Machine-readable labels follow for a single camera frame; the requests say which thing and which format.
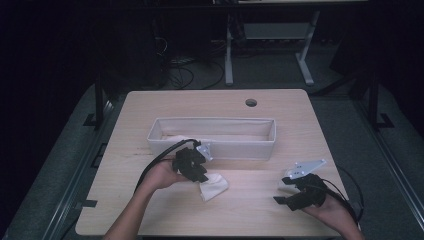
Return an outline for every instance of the white plastic piece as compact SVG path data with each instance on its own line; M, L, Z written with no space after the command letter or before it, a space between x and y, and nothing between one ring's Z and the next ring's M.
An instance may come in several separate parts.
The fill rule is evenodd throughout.
M200 154L203 155L203 157L205 157L209 161L212 161L213 157L211 155L210 147L211 147L211 144L206 143L206 144L201 144L200 146L197 146L196 149L197 151L199 151Z
M288 171L288 176L290 179L304 177L326 163L325 159L296 163L296 166Z

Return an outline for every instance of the wooden table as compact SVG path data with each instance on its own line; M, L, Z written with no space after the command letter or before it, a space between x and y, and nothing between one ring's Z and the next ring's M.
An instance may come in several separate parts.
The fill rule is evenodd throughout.
M249 107L247 99L257 106ZM128 94L76 225L81 235L103 235L130 200L141 172L153 159L147 135L158 117L273 118L277 139L267 161L214 160L229 189L208 202L198 183L157 191L139 234L144 236L337 236L319 221L278 205L278 181L296 162L326 159L315 171L346 194L309 98L303 90L157 91Z

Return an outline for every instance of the floor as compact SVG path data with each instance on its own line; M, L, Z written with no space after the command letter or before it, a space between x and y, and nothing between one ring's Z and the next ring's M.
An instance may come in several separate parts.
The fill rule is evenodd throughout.
M254 51L235 50L231 87L222 78L222 56L191 62L180 55L160 90L302 88L313 93L343 77L329 68L337 45L311 46L306 61L315 85L308 87L294 57L302 42L263 44ZM353 176L363 194L362 230L367 239L424 239L419 171L424 169L423 138L384 87L380 87L379 113L387 114L394 127L372 129L366 119L367 97L352 100L351 87L349 82L310 100L336 164ZM95 131L84 126L95 112L94 87L87 89L3 239L100 239L77 235L74 224L124 101L122 94L108 102L105 121ZM360 203L354 181L344 171L340 175L351 201Z

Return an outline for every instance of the forearm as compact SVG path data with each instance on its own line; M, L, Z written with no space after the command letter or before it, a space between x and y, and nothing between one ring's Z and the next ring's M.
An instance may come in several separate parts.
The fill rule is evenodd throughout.
M103 239L135 239L154 191L140 186Z

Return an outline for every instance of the human hand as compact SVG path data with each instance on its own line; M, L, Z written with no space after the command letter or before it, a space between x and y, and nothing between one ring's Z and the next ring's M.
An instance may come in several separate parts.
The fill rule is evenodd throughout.
M329 194L326 195L326 199L321 206L310 206L302 210L336 230L345 239L365 239L346 208Z
M143 182L139 186L147 187L152 192L157 189L167 188L176 182L187 181L187 179L172 170L172 160L166 159L150 169Z

